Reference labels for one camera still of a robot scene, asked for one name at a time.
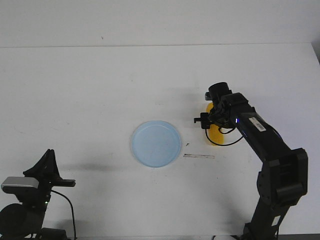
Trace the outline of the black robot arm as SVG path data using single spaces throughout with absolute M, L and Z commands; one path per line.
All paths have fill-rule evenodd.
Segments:
M 6 194 L 15 195 L 18 202 L 0 212 L 2 240 L 66 240 L 64 229 L 43 227 L 48 203 L 54 187 L 73 188 L 74 179 L 60 176 L 56 155 L 48 149 L 40 160 L 22 176 L 9 176 L 1 184 Z
M 205 99 L 212 101 L 209 112 L 194 122 L 209 130 L 237 129 L 262 162 L 257 176 L 259 200 L 250 222 L 236 240 L 276 240 L 290 207 L 308 192 L 308 155 L 303 148 L 290 149 L 280 134 L 269 125 L 239 92 L 226 82 L 209 87 Z

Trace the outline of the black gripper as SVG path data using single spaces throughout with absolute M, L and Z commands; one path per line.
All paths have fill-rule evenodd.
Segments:
M 60 176 L 53 149 L 48 149 L 33 167 L 23 172 L 23 175 L 38 182 L 36 188 L 23 191 L 25 196 L 22 205 L 27 208 L 46 208 L 51 200 L 53 187 L 73 188 L 76 185 L 75 179 L 63 179 Z
M 200 117 L 193 119 L 194 123 L 200 123 L 202 129 L 210 129 L 211 125 L 216 125 L 221 129 L 234 129 L 235 125 L 230 118 L 230 112 L 221 108 L 219 104 L 212 101 L 207 105 L 207 111 L 201 112 Z

